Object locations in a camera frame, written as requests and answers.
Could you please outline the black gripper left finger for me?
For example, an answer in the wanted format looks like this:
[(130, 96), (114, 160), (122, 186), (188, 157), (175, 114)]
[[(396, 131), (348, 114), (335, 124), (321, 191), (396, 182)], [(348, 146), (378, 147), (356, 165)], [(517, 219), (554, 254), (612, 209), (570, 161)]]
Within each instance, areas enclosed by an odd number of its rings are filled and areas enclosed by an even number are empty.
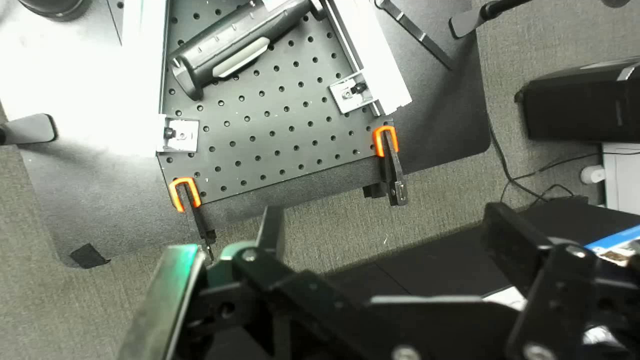
[(244, 330), (272, 360), (398, 360), (415, 342), (317, 272), (260, 245), (207, 264), (199, 243), (168, 245), (119, 360), (207, 360), (222, 332)]

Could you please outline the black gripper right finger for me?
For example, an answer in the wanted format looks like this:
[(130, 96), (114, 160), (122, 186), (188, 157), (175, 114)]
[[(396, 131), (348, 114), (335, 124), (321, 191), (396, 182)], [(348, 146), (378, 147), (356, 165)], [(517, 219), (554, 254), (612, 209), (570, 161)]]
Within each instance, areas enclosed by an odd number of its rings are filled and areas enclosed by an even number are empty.
[(509, 360), (638, 360), (640, 276), (578, 242), (551, 242), (533, 222), (493, 202), (483, 243), (527, 298), (509, 333)]

